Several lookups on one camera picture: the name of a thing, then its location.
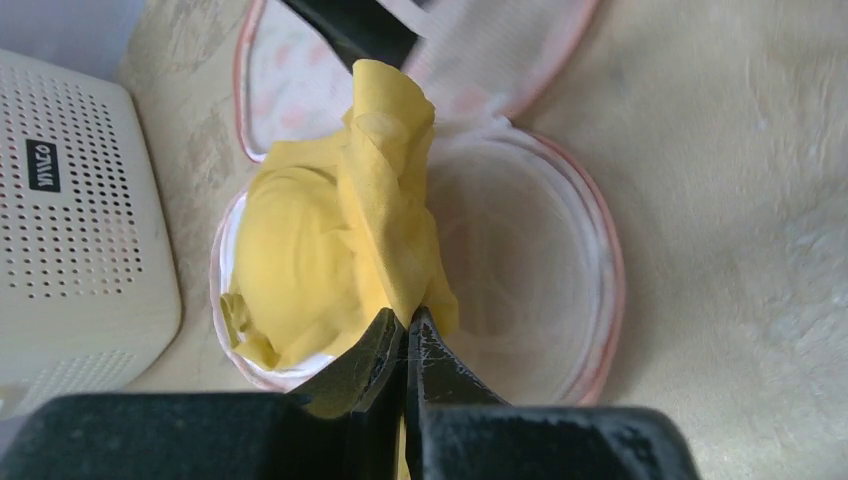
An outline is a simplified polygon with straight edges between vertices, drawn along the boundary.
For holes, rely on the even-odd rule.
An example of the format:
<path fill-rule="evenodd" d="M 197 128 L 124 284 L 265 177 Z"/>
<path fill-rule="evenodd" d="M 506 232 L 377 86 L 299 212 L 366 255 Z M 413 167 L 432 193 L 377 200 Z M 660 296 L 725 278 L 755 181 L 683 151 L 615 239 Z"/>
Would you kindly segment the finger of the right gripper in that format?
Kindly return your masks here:
<path fill-rule="evenodd" d="M 419 35 L 375 0 L 283 0 L 312 27 L 343 65 L 351 70 L 362 59 L 402 68 Z"/>

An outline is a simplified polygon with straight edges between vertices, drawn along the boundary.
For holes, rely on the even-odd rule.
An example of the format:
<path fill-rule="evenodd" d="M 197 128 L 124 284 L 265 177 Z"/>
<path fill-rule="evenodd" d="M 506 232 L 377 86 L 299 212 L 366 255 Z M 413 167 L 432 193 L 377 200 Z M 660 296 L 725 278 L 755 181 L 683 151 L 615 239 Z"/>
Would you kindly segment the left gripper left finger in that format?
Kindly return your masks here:
<path fill-rule="evenodd" d="M 381 311 L 289 393 L 80 394 L 30 416 L 5 479 L 392 479 L 406 331 Z"/>

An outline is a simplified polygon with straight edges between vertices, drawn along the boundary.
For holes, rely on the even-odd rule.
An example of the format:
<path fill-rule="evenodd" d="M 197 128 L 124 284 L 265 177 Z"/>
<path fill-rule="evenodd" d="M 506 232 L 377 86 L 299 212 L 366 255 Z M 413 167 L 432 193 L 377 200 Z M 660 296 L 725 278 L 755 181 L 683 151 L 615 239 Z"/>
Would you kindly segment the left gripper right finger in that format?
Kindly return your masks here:
<path fill-rule="evenodd" d="M 516 406 L 445 344 L 408 329 L 405 459 L 414 479 L 697 479 L 677 426 L 642 407 Z"/>

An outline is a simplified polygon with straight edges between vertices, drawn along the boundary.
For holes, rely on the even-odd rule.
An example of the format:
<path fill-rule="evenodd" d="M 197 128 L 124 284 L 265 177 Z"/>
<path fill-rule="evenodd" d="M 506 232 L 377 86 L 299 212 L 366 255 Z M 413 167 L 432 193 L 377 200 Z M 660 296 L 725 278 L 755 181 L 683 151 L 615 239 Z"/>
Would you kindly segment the yellow bra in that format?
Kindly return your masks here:
<path fill-rule="evenodd" d="M 232 350 L 266 370 L 339 356 L 383 309 L 429 308 L 453 332 L 459 305 L 427 208 L 434 107 L 398 69 L 353 66 L 343 127 L 280 141 L 246 192 L 221 308 Z"/>

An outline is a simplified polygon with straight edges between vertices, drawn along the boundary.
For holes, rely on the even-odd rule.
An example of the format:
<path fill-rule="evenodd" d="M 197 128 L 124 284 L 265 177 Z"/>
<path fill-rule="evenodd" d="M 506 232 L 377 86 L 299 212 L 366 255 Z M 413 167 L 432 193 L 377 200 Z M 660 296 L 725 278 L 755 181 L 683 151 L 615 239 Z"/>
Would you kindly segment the floral bra laundry bag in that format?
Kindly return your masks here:
<path fill-rule="evenodd" d="M 359 1 L 255 1 L 234 61 L 254 162 L 336 130 L 360 57 L 397 61 L 434 104 L 428 205 L 459 301 L 449 348 L 513 404 L 594 404 L 615 354 L 625 276 L 609 209 L 582 166 L 516 125 L 584 36 L 594 1 L 380 1 L 402 36 L 344 34 Z"/>

